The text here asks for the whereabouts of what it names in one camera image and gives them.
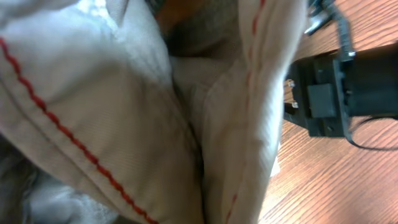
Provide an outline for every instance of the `wood grain surface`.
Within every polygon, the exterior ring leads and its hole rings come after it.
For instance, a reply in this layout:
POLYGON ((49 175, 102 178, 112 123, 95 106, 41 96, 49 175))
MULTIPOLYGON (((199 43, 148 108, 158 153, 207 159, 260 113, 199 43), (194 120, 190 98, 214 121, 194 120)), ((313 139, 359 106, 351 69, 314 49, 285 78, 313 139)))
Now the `wood grain surface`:
MULTIPOLYGON (((352 22, 357 50, 398 41, 398 0, 336 3, 352 22)), ((332 25, 303 38, 297 58, 335 48, 332 25)), ((368 126, 359 140, 397 146, 398 124, 368 126)), ((285 122, 279 162, 281 172, 271 178, 259 223, 398 223, 398 152, 309 138, 306 130, 285 122)))

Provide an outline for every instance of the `white fabric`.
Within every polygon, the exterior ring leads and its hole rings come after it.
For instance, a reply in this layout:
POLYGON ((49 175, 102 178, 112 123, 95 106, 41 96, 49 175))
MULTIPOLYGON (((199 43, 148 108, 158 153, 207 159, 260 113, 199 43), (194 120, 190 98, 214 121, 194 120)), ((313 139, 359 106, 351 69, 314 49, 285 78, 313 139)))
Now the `white fabric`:
POLYGON ((0 131, 137 222, 256 223, 306 6, 240 0, 243 47, 170 63, 144 0, 2 1, 0 131))
POLYGON ((29 197, 34 223, 114 223, 118 214, 40 172, 29 197))

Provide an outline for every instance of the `white cloth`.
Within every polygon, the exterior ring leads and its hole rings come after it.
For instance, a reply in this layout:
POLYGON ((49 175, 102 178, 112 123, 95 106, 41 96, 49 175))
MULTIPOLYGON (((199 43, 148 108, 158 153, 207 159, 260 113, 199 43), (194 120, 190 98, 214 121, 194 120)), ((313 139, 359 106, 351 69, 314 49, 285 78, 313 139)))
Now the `white cloth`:
POLYGON ((118 216, 90 196, 43 172, 39 172, 29 203, 33 223, 109 224, 118 216))
POLYGON ((144 0, 2 1, 0 132, 139 223, 256 223, 306 6, 240 0, 242 45, 170 63, 144 0))

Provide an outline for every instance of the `black mount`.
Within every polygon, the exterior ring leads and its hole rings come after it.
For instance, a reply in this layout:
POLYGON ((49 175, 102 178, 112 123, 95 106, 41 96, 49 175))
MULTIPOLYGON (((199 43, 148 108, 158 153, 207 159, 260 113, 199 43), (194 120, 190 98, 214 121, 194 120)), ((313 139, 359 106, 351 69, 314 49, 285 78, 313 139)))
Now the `black mount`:
POLYGON ((398 116, 398 43, 356 53, 350 24, 334 0, 312 0, 309 9, 305 33, 336 21, 340 49, 292 64, 287 78, 295 101, 285 103, 284 119, 312 137, 346 138, 361 147, 352 141, 351 117, 398 116))

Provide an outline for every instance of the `black cable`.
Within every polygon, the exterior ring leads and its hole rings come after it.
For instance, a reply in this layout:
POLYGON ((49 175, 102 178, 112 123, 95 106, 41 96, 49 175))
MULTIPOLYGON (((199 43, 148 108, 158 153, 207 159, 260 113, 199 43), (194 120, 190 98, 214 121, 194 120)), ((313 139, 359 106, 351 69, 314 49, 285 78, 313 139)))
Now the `black cable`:
POLYGON ((395 119, 398 120, 398 116, 374 116, 371 118, 367 118, 364 119, 363 121, 361 121, 360 123, 358 123, 352 130, 350 130, 349 134, 345 135, 345 138, 347 139, 347 141, 352 144, 353 146, 356 146, 360 149, 365 149, 365 150, 369 150, 369 151, 397 151, 398 147, 365 147, 365 146, 361 146, 359 144, 357 144, 353 138, 352 138, 352 134, 358 129, 360 128, 362 125, 371 122, 371 121, 377 121, 379 119, 395 119))

